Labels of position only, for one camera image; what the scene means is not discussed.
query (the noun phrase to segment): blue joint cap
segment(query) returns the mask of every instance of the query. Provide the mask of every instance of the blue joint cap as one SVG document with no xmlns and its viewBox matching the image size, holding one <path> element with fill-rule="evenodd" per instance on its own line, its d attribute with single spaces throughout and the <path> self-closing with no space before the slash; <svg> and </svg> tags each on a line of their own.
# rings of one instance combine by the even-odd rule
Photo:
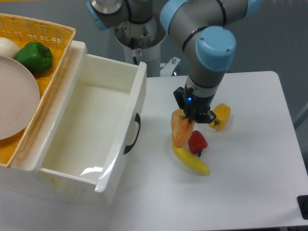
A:
<svg viewBox="0 0 308 231">
<path fill-rule="evenodd" d="M 212 71 L 226 70 L 233 61 L 235 50 L 234 35 L 220 26 L 207 27 L 196 42 L 199 61 Z"/>
<path fill-rule="evenodd" d="M 91 5 L 90 1 L 88 1 L 88 2 L 86 3 L 86 6 L 87 6 L 88 11 L 90 12 L 90 15 L 91 15 L 91 17 L 92 17 L 94 23 L 96 24 L 97 28 L 98 28 L 99 30 L 106 30 L 106 29 L 108 29 L 108 28 L 104 25 L 104 23 L 102 23 L 102 21 L 100 20 L 100 18 L 97 16 L 96 12 L 95 12 L 94 9 L 92 8 L 92 5 Z"/>
<path fill-rule="evenodd" d="M 173 16 L 178 11 L 178 9 L 184 4 L 189 2 L 188 0 L 170 0 L 168 1 L 161 13 L 160 13 L 160 22 L 165 29 L 165 31 L 169 34 L 169 26 L 173 19 Z"/>
<path fill-rule="evenodd" d="M 248 6 L 245 17 L 255 13 L 261 6 L 261 0 L 248 0 Z"/>
</svg>

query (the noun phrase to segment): toy fruit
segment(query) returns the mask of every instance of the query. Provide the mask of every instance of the toy fruit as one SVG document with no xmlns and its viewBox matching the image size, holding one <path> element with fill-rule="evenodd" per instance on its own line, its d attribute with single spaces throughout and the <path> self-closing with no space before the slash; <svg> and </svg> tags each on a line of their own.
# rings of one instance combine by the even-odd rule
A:
<svg viewBox="0 0 308 231">
<path fill-rule="evenodd" d="M 24 65 L 32 74 L 40 74 L 52 66 L 52 53 L 40 42 L 29 42 L 16 53 L 16 61 Z"/>
<path fill-rule="evenodd" d="M 199 158 L 193 156 L 185 147 L 177 148 L 174 146 L 172 139 L 172 148 L 177 157 L 188 167 L 192 168 L 196 172 L 205 175 L 210 173 L 208 166 L 203 163 Z"/>
<path fill-rule="evenodd" d="M 201 152 L 207 147 L 207 142 L 204 136 L 199 131 L 193 131 L 191 137 L 188 140 L 189 149 L 193 154 L 201 156 Z"/>
<path fill-rule="evenodd" d="M 217 117 L 209 125 L 212 128 L 215 128 L 216 130 L 220 131 L 226 126 L 228 122 L 231 108 L 227 106 L 226 104 L 221 103 L 213 110 L 213 112 L 216 114 Z"/>
<path fill-rule="evenodd" d="M 195 122 L 189 123 L 189 119 L 185 119 L 185 114 L 182 109 L 178 109 L 171 116 L 171 130 L 174 146 L 177 148 L 183 147 L 192 135 Z"/>
</svg>

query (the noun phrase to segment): yellow banana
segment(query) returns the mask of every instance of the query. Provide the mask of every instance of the yellow banana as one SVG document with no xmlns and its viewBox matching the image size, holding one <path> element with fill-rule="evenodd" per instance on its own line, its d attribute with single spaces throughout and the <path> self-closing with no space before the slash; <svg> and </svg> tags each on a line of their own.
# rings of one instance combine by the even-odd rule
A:
<svg viewBox="0 0 308 231">
<path fill-rule="evenodd" d="M 177 148 L 174 146 L 173 139 L 172 148 L 177 157 L 188 167 L 203 175 L 210 173 L 208 166 L 193 154 L 191 154 L 185 147 Z"/>
</svg>

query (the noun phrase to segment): orange basket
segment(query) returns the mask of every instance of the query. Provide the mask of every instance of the orange basket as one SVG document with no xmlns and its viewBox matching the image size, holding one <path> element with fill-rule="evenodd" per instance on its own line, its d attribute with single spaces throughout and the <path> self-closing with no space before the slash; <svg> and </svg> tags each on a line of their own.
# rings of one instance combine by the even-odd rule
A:
<svg viewBox="0 0 308 231">
<path fill-rule="evenodd" d="M 11 166 L 18 151 L 23 148 L 28 134 L 35 129 L 42 110 L 48 107 L 46 99 L 53 91 L 59 67 L 75 32 L 74 28 L 56 23 L 0 13 L 0 37 L 12 40 L 20 48 L 31 41 L 38 41 L 52 52 L 52 67 L 43 74 L 34 75 L 39 87 L 40 103 L 30 123 L 19 133 L 0 140 L 0 167 Z"/>
</svg>

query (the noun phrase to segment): green bell pepper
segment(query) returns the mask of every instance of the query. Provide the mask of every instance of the green bell pepper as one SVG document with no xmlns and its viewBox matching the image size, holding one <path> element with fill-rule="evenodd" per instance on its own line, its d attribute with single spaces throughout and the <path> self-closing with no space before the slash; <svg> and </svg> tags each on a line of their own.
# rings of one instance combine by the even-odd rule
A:
<svg viewBox="0 0 308 231">
<path fill-rule="evenodd" d="M 32 74 L 40 74 L 52 66 L 52 53 L 40 42 L 27 43 L 14 59 L 24 65 Z"/>
</svg>

